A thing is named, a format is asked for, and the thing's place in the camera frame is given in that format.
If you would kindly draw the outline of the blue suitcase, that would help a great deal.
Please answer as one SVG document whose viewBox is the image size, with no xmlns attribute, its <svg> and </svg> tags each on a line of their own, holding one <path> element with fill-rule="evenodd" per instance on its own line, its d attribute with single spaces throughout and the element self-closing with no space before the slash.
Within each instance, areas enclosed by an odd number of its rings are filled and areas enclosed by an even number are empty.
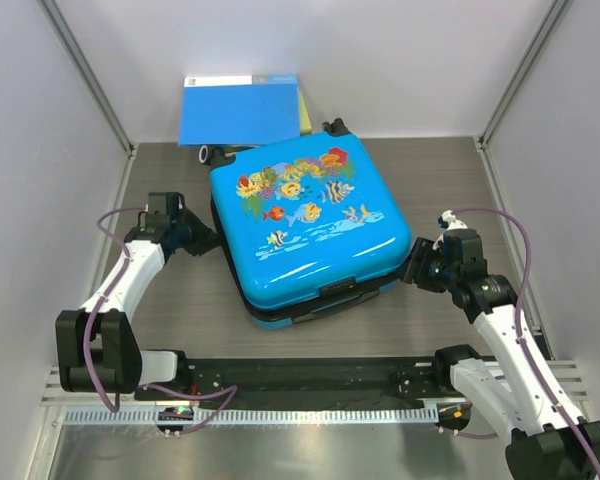
<svg viewBox="0 0 600 480">
<path fill-rule="evenodd" d="M 317 320 L 399 279 L 410 227 L 344 121 L 318 133 L 228 152 L 204 145 L 210 206 L 251 318 L 268 329 Z"/>
</svg>

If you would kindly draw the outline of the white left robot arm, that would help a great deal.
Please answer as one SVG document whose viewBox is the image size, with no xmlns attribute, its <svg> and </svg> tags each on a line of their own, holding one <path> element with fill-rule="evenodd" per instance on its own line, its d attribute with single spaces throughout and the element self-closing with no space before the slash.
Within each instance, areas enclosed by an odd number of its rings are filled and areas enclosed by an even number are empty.
<svg viewBox="0 0 600 480">
<path fill-rule="evenodd" d="M 120 255 L 95 293 L 80 307 L 62 311 L 55 321 L 59 377 L 67 392 L 132 394 L 157 384 L 168 398 L 191 391 L 185 354 L 142 350 L 132 319 L 152 280 L 179 250 L 202 256 L 219 238 L 185 203 L 179 192 L 151 192 L 144 207 L 128 207 L 137 223 L 124 237 L 98 228 L 120 247 Z"/>
</svg>

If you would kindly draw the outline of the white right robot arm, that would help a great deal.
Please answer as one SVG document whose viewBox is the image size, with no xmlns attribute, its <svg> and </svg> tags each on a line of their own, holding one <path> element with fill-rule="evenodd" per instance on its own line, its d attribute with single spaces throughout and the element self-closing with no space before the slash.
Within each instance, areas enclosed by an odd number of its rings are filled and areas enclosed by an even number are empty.
<svg viewBox="0 0 600 480">
<path fill-rule="evenodd" d="M 464 395 L 504 442 L 515 479 L 600 479 L 600 421 L 588 421 L 565 393 L 536 344 L 518 294 L 491 274 L 479 234 L 446 230 L 417 238 L 402 280 L 448 293 L 489 345 L 504 376 L 497 380 L 468 345 L 435 352 L 431 383 L 440 394 Z"/>
</svg>

